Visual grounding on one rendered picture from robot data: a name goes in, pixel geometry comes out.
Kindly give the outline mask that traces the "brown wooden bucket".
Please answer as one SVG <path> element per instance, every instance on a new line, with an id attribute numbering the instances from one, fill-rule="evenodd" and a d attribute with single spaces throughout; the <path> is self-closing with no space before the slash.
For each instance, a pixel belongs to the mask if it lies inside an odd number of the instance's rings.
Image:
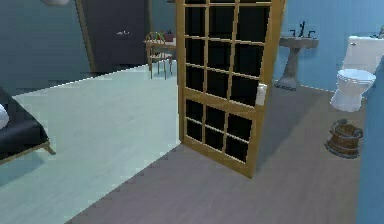
<path id="1" fill-rule="evenodd" d="M 363 130 L 350 124 L 346 119 L 335 121 L 329 130 L 331 137 L 324 143 L 325 148 L 332 154 L 355 159 L 360 156 L 359 142 Z"/>

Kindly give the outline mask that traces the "white pillow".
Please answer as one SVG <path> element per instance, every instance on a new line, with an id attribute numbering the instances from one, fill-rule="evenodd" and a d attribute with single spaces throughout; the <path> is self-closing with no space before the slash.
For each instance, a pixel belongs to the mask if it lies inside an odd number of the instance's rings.
<path id="1" fill-rule="evenodd" d="M 5 107 L 0 104 L 0 129 L 3 129 L 7 126 L 9 122 L 9 115 L 5 109 Z"/>

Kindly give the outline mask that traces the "dark room door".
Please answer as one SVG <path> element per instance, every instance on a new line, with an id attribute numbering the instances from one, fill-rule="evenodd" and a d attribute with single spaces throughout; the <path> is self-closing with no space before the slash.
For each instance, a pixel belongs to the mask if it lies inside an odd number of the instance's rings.
<path id="1" fill-rule="evenodd" d="M 105 74 L 146 63 L 149 0 L 74 0 L 90 70 Z M 119 31 L 129 35 L 119 36 Z"/>

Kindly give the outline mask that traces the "wooden side table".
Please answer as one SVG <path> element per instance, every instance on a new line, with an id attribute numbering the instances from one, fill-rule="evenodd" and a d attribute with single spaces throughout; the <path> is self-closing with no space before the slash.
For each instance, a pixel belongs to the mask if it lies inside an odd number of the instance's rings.
<path id="1" fill-rule="evenodd" d="M 164 78 L 167 78 L 167 73 L 172 73 L 173 51 L 176 50 L 176 40 L 173 42 L 145 40 L 144 44 L 150 78 L 153 78 L 154 62 L 157 63 L 157 72 L 160 72 L 160 63 L 163 62 Z"/>

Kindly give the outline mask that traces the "grey pedestal sink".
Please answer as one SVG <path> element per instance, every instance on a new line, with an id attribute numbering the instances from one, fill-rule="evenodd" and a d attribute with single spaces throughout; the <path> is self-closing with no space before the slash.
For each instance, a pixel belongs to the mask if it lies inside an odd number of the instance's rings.
<path id="1" fill-rule="evenodd" d="M 281 37 L 279 45 L 289 49 L 287 63 L 282 77 L 275 83 L 277 88 L 295 91 L 299 86 L 297 79 L 298 56 L 302 49 L 314 49 L 319 45 L 317 38 Z"/>

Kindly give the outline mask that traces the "wooden glass-paned room door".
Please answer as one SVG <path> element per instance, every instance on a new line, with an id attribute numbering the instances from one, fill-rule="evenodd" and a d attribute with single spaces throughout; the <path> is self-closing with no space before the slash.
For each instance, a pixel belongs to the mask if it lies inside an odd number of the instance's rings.
<path id="1" fill-rule="evenodd" d="M 286 0 L 176 0 L 179 136 L 250 178 Z M 263 106 L 257 87 L 268 86 Z"/>

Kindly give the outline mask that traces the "wooden chair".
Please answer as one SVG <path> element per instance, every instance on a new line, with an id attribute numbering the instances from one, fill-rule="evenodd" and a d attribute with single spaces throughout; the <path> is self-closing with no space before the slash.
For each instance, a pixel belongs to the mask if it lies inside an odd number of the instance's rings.
<path id="1" fill-rule="evenodd" d="M 160 62 L 163 62 L 163 70 L 166 70 L 166 64 L 172 67 L 172 53 L 176 48 L 174 41 L 167 42 L 164 34 L 160 32 L 149 32 L 144 40 L 146 56 L 150 78 L 153 78 L 153 63 L 157 63 L 157 72 L 160 72 Z"/>

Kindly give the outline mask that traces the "black bed with wooden legs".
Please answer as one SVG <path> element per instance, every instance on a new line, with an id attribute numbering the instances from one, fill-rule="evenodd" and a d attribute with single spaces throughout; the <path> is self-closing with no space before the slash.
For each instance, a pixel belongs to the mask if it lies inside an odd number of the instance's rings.
<path id="1" fill-rule="evenodd" d="M 0 87 L 1 107 L 7 112 L 9 121 L 4 127 L 0 126 L 0 165 L 41 148 L 51 155 L 56 154 L 43 125 Z"/>

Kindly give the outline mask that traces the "black sink faucet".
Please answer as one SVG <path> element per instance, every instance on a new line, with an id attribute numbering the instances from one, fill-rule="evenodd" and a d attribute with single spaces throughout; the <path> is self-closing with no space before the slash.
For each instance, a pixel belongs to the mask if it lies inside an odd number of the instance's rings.
<path id="1" fill-rule="evenodd" d="M 300 38 L 313 38 L 314 34 L 316 33 L 315 30 L 307 30 L 307 23 L 306 21 L 302 21 L 299 24 L 299 29 L 290 29 L 289 32 L 291 33 L 292 37 L 300 37 Z"/>

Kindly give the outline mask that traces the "white toilet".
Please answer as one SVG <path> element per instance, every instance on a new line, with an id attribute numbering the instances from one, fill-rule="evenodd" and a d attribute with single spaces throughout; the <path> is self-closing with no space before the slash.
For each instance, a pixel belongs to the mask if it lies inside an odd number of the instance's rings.
<path id="1" fill-rule="evenodd" d="M 358 111 L 363 94 L 376 80 L 375 72 L 383 56 L 384 39 L 350 36 L 342 67 L 336 74 L 337 90 L 330 104 L 340 111 Z"/>

